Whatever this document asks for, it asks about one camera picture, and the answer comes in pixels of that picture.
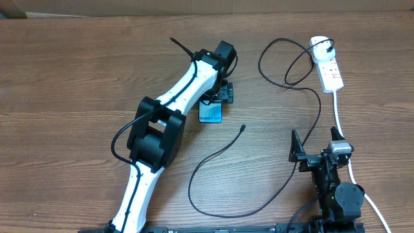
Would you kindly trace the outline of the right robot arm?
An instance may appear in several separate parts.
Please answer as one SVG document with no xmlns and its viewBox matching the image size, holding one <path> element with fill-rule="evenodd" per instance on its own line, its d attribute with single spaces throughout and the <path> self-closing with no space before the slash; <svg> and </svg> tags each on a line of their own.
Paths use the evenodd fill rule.
<svg viewBox="0 0 414 233">
<path fill-rule="evenodd" d="M 299 163 L 300 172 L 311 172 L 316 197 L 301 207 L 289 220 L 287 232 L 364 232 L 361 217 L 365 190 L 358 184 L 341 182 L 338 169 L 348 165 L 354 148 L 331 128 L 332 140 L 318 155 L 307 155 L 296 130 L 292 130 L 289 161 Z M 305 209 L 319 203 L 319 216 L 311 217 L 302 228 L 293 227 L 295 218 Z"/>
</svg>

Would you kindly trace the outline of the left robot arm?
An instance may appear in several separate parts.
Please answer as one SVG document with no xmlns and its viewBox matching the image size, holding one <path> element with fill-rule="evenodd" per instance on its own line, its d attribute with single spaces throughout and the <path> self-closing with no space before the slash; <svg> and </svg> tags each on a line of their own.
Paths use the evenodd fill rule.
<svg viewBox="0 0 414 233">
<path fill-rule="evenodd" d="M 111 142 L 115 149 L 120 135 L 128 131 L 128 158 L 113 155 L 130 166 L 129 180 L 118 213 L 104 232 L 141 232 L 151 196 L 161 173 L 175 160 L 184 134 L 186 115 L 199 107 L 201 123 L 220 123 L 223 104 L 234 101 L 227 78 L 237 65 L 233 45 L 221 41 L 215 50 L 187 50 L 190 66 L 184 76 L 156 99 L 145 97 L 134 119 L 119 130 Z"/>
</svg>

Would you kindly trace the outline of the Samsung Galaxy smartphone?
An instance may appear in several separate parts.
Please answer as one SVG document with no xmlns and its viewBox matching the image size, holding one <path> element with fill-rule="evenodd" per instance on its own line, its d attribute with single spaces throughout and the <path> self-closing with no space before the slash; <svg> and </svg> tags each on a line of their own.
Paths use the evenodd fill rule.
<svg viewBox="0 0 414 233">
<path fill-rule="evenodd" d="M 202 124 L 219 124 L 223 119 L 222 103 L 199 102 L 199 122 Z"/>
</svg>

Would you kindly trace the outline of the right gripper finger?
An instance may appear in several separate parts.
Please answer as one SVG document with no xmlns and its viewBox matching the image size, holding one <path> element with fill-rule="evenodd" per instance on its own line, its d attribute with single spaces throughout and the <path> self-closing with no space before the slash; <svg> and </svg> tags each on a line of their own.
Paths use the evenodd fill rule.
<svg viewBox="0 0 414 233">
<path fill-rule="evenodd" d="M 298 162 L 298 157 L 305 156 L 305 150 L 295 129 L 291 134 L 289 162 Z"/>
<path fill-rule="evenodd" d="M 332 138 L 332 141 L 344 140 L 345 139 L 336 127 L 331 128 L 331 138 Z"/>
</svg>

